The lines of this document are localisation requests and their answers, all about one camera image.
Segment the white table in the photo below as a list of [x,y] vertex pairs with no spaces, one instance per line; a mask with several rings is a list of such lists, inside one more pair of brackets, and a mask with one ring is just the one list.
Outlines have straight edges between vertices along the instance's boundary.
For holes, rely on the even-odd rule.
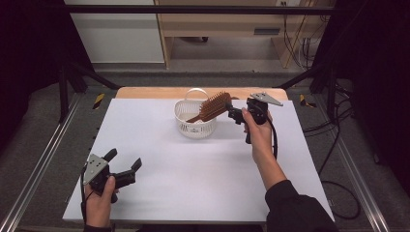
[[[135,223],[264,223],[266,190],[245,143],[243,126],[218,117],[214,133],[193,140],[180,134],[177,100],[112,100],[92,154],[118,155],[111,172],[129,170],[138,159],[136,183],[121,188],[111,219]],[[301,194],[318,199],[333,218],[292,101],[270,105],[278,133],[278,162]],[[233,101],[237,108],[243,100]],[[63,219],[82,222],[77,183]]]

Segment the brown comb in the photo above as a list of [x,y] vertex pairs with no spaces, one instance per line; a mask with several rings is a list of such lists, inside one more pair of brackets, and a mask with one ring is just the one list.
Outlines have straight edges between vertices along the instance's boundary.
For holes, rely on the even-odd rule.
[[199,108],[199,115],[187,120],[187,123],[194,123],[198,120],[208,122],[225,112],[226,104],[231,102],[229,93],[219,92],[204,101]]

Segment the white wall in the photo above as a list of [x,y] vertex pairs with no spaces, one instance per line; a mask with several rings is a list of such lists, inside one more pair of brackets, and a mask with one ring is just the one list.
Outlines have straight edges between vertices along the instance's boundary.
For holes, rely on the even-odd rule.
[[[65,0],[66,4],[154,5],[153,0]],[[72,14],[92,63],[163,63],[155,14]]]

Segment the white plastic basket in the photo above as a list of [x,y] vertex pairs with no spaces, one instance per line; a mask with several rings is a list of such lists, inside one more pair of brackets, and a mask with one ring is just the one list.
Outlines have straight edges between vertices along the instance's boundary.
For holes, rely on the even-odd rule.
[[187,120],[199,114],[200,105],[204,102],[201,100],[188,100],[188,94],[193,91],[199,91],[206,95],[208,94],[200,88],[192,88],[185,94],[185,99],[175,103],[175,118],[177,121],[178,131],[188,138],[205,138],[214,132],[217,126],[217,118],[208,122],[198,120],[195,123],[187,123]]

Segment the basket handle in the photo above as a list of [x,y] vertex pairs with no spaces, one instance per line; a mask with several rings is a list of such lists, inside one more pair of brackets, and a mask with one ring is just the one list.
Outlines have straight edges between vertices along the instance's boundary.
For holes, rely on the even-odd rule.
[[198,92],[201,92],[201,93],[205,94],[205,95],[206,95],[206,98],[209,99],[209,96],[208,96],[208,94],[205,92],[205,90],[203,90],[203,89],[201,89],[201,88],[191,88],[191,89],[188,90],[187,93],[185,94],[185,100],[187,99],[188,94],[191,93],[191,92],[194,92],[194,91],[198,91]]

